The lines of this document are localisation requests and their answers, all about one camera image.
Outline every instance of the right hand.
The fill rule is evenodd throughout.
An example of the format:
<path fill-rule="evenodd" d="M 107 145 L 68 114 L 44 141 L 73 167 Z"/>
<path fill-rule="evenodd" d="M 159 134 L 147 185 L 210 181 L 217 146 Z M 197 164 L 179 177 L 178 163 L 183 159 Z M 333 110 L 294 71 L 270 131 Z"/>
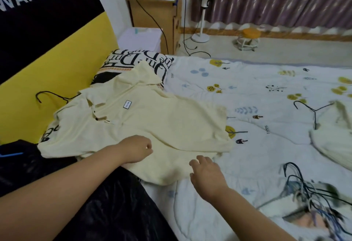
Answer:
<path fill-rule="evenodd" d="M 127 137 L 110 147 L 121 153 L 123 164 L 137 163 L 153 153 L 151 140 L 140 135 Z"/>
<path fill-rule="evenodd" d="M 209 157 L 197 156 L 197 159 L 189 163 L 193 168 L 191 182 L 200 197 L 212 203 L 222 190 L 228 189 L 228 185 L 218 164 Z"/>

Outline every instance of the pillow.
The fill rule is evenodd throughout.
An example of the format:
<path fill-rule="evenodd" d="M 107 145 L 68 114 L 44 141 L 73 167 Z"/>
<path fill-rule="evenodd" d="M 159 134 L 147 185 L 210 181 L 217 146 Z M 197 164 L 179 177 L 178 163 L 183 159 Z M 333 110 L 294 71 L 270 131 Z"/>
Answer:
<path fill-rule="evenodd" d="M 174 57 L 166 56 L 157 52 L 117 49 L 106 58 L 103 66 L 94 76 L 91 85 L 95 83 L 107 82 L 124 71 L 133 69 L 137 64 L 139 64 L 139 62 L 147 61 L 150 67 L 154 69 L 155 74 L 161 78 L 161 86 L 164 87 L 166 73 L 172 65 L 174 59 Z"/>

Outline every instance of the white plastic box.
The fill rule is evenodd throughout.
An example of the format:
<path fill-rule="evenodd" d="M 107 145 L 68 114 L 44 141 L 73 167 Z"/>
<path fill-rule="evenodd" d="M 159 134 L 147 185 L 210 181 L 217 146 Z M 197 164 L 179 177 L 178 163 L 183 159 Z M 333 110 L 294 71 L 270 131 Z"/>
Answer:
<path fill-rule="evenodd" d="M 147 50 L 160 53 L 161 30 L 159 28 L 128 28 L 118 39 L 119 49 Z"/>

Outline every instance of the shirt label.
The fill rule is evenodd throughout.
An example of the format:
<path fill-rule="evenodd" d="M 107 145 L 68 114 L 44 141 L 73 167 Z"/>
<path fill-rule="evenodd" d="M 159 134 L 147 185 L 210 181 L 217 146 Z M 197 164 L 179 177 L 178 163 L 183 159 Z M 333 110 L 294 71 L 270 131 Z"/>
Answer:
<path fill-rule="evenodd" d="M 132 102 L 127 100 L 126 103 L 124 104 L 124 108 L 129 109 L 131 104 Z"/>

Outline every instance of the white comforter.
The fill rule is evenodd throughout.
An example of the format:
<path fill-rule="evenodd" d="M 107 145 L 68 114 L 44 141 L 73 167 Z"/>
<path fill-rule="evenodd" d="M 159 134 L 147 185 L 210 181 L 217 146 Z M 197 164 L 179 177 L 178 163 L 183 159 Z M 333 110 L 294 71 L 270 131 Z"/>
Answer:
<path fill-rule="evenodd" d="M 304 179 L 330 183 L 352 196 L 352 172 L 310 145 L 314 113 L 301 103 L 296 103 L 298 109 L 294 106 L 295 100 L 313 109 L 334 100 L 352 101 L 351 84 L 351 69 L 177 57 L 165 90 L 227 107 L 227 130 L 239 133 L 233 137 L 233 150 L 215 161 L 229 186 L 259 206 L 281 193 L 286 182 L 282 165 L 289 161 L 300 167 Z M 189 179 L 145 188 L 180 241 L 235 240 L 231 228 L 197 195 Z M 273 220 L 297 239 L 320 235 Z"/>

